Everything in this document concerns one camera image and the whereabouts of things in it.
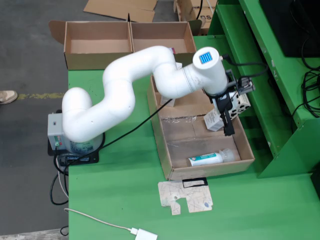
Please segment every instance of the green metal frame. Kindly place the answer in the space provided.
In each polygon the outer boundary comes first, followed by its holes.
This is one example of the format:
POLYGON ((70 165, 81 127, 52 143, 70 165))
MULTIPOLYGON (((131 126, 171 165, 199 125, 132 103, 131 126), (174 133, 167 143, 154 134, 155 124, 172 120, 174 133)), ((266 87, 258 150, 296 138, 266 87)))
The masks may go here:
MULTIPOLYGON (((299 58, 283 55, 259 0, 220 0, 205 38, 207 45, 213 39, 224 38, 229 48, 223 50, 229 52, 220 53, 228 53, 238 63, 261 62, 260 48, 273 74, 254 78, 256 91, 248 94, 271 153, 268 156, 263 152, 260 156, 254 152, 261 163, 262 172, 259 176, 274 177, 311 171, 320 160, 320 150, 317 149, 320 119, 314 118, 301 107, 296 111, 293 121, 284 113, 284 106, 268 83, 269 78, 275 79, 285 100, 285 107, 292 114, 302 102, 300 85, 308 69, 299 58), (294 133, 292 125, 298 128, 294 133)), ((320 65, 319 58, 308 61, 312 65, 320 65)), ((248 75, 261 71, 261 67, 244 66, 237 70, 237 74, 248 75)), ((316 94, 319 92, 312 92, 309 97, 316 94)))

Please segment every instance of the small white box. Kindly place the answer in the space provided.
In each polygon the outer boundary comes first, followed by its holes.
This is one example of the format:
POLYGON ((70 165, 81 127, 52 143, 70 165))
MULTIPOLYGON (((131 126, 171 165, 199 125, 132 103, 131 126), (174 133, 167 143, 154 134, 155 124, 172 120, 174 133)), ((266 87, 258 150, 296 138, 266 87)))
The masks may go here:
MULTIPOLYGON (((178 69, 182 69, 181 62, 176 62, 175 64, 178 69)), ((169 101, 169 98, 161 96, 160 105, 165 104, 167 101, 169 101)), ((174 107, 175 106, 175 99, 172 99, 171 102, 169 102, 166 106, 167 107, 174 107)))
MULTIPOLYGON (((239 95, 237 93, 234 98, 237 99, 238 106, 236 107, 236 109, 229 111, 231 120, 235 119, 239 114, 241 114, 251 106, 246 94, 239 95)), ((208 130, 216 132, 224 126, 224 122, 222 121, 220 114, 215 108, 208 112, 203 118, 208 130)))
POLYGON ((203 119, 208 130, 216 132, 224 126, 224 122, 215 108, 208 112, 203 119))

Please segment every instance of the blue label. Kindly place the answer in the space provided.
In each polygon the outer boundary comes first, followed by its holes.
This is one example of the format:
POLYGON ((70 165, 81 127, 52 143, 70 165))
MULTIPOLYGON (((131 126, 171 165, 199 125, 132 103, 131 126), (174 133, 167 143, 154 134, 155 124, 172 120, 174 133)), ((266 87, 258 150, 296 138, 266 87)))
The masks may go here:
POLYGON ((217 155, 216 155, 215 153, 210 153, 210 154, 206 154, 206 155, 190 157, 189 160, 199 161, 199 160, 203 160, 203 159, 214 158, 214 157, 216 157, 216 156, 217 156, 217 155))

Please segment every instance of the cardboard tray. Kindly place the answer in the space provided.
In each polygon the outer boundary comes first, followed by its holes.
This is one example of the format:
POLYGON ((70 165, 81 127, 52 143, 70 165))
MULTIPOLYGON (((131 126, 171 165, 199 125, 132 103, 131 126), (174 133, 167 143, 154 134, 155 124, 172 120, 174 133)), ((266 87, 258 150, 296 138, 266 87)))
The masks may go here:
POLYGON ((192 63, 197 51, 189 22, 130 22, 133 51, 152 46, 174 49, 175 61, 183 66, 192 63))
MULTIPOLYGON (((160 94, 151 77, 147 92, 149 111, 160 107, 160 94)), ((167 180, 183 180, 242 172, 255 157, 244 128, 237 117, 232 121, 235 134, 207 130, 203 116, 213 105, 202 90, 176 99, 175 107, 164 107, 152 118, 158 155, 167 180), (236 161, 192 166, 188 158, 231 149, 236 161)))
MULTIPOLYGON (((199 23, 192 23, 199 31, 199 23)), ((103 70, 114 60, 152 46, 174 49, 184 66, 196 52, 189 22, 133 23, 124 21, 56 21, 51 35, 64 45, 69 70, 103 70)))
POLYGON ((64 45, 69 70, 105 69, 114 60, 133 53, 131 30, 125 21, 55 21, 51 35, 64 45))

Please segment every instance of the robotic arm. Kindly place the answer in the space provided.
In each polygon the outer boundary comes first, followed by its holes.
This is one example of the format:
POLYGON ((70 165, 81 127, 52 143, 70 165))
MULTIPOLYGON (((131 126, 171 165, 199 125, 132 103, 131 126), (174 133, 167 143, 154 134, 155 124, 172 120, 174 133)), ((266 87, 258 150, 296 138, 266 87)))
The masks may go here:
POLYGON ((92 106, 82 88, 68 90, 62 100, 62 128, 72 142, 84 143, 128 118, 135 107, 132 83, 150 74, 159 93, 170 99, 186 96, 201 88, 209 96, 223 96, 228 77, 218 51, 213 47, 198 50, 192 64, 177 69, 171 50, 152 46, 121 57, 103 73, 104 98, 92 106))

